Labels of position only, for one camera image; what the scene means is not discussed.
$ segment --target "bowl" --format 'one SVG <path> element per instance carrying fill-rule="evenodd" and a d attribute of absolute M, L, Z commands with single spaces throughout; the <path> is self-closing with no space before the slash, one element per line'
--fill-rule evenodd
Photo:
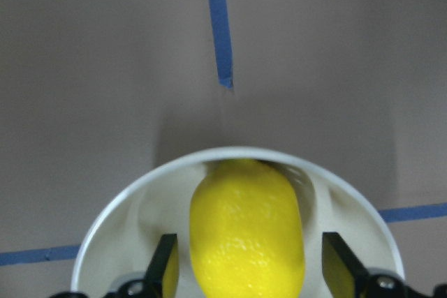
<path fill-rule="evenodd" d="M 71 289 L 102 297 L 119 276 L 145 271 L 159 238 L 177 233 L 177 298 L 204 297 L 189 259 L 189 203 L 219 161 L 253 158 L 282 172 L 297 194 L 305 243 L 301 298 L 330 298 L 321 270 L 321 234 L 337 231 L 366 267 L 404 278 L 393 236 L 375 208 L 340 177 L 301 158 L 255 147 L 220 147 L 166 163 L 127 186 L 99 214 L 76 257 Z"/>

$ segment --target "horizontal blue tape strip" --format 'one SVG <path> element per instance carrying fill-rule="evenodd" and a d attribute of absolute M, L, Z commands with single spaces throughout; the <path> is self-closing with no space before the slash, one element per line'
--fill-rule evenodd
<path fill-rule="evenodd" d="M 14 251 L 0 253 L 0 266 L 23 265 L 26 263 L 72 260 L 79 251 L 77 246 L 62 246 L 47 249 L 33 249 L 30 251 Z"/>
<path fill-rule="evenodd" d="M 231 50 L 230 25 L 226 0 L 208 0 L 214 51 L 216 53 L 217 75 L 219 83 L 231 89 L 233 87 L 233 52 Z"/>
<path fill-rule="evenodd" d="M 400 209 L 384 209 L 379 211 L 379 213 L 387 223 L 440 218 L 447 216 L 447 203 L 404 207 Z M 0 266 L 72 260 L 76 258 L 79 247 L 79 245 L 61 246 L 48 249 L 0 253 Z"/>
<path fill-rule="evenodd" d="M 379 213 L 387 223 L 440 218 L 447 216 L 447 203 L 404 207 L 401 209 L 384 209 L 379 211 Z"/>

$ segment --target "bowl rim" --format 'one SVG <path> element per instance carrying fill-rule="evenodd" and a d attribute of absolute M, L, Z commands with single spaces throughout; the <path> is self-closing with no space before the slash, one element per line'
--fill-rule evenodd
<path fill-rule="evenodd" d="M 75 264 L 73 267 L 73 273 L 71 277 L 71 289 L 78 290 L 80 270 L 82 268 L 82 263 L 85 258 L 85 253 L 95 235 L 96 231 L 101 227 L 105 219 L 112 213 L 125 199 L 130 195 L 138 191 L 147 183 L 158 179 L 159 177 L 168 174 L 176 169 L 186 167 L 193 164 L 221 161 L 229 158 L 254 158 L 258 160 L 270 161 L 273 163 L 282 163 L 287 165 L 295 165 L 304 170 L 313 172 L 314 174 L 321 175 L 323 178 L 331 181 L 333 184 L 339 186 L 343 191 L 348 193 L 351 197 L 356 199 L 361 206 L 363 206 L 369 215 L 372 217 L 374 222 L 381 229 L 391 251 L 393 254 L 394 263 L 396 266 L 396 272 L 402 278 L 404 278 L 404 265 L 402 263 L 402 257 L 400 255 L 397 243 L 391 234 L 390 229 L 386 225 L 385 221 L 382 219 L 378 211 L 372 206 L 372 204 L 357 191 L 352 185 L 342 178 L 338 177 L 329 170 L 309 162 L 303 158 L 286 154 L 273 149 L 266 149 L 260 147 L 249 147 L 249 146 L 229 146 L 229 147 L 215 147 L 210 149 L 204 149 L 200 151 L 193 152 L 184 156 L 180 156 L 172 161 L 169 161 L 163 165 L 160 165 L 148 173 L 144 174 L 140 178 L 136 179 L 130 183 L 125 189 L 118 193 L 118 195 L 113 198 L 111 202 L 100 212 L 96 217 L 95 221 L 92 223 L 91 227 L 87 231 L 85 238 L 83 239 L 78 255 L 75 259 Z"/>

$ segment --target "yellow lemon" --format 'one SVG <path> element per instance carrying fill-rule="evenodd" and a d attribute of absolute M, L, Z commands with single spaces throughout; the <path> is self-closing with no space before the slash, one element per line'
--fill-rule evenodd
<path fill-rule="evenodd" d="M 222 162 L 193 194 L 191 263 L 207 298 L 296 298 L 305 275 L 298 201 L 285 176 Z"/>

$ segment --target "screw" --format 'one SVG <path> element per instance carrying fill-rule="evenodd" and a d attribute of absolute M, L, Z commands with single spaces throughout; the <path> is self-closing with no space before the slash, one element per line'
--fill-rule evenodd
<path fill-rule="evenodd" d="M 133 282 L 127 288 L 127 295 L 128 296 L 138 295 L 139 293 L 142 292 L 142 288 L 143 286 L 141 282 Z"/>
<path fill-rule="evenodd" d="M 396 283 L 394 279 L 387 276 L 380 276 L 377 278 L 377 284 L 383 289 L 392 290 L 394 289 Z"/>

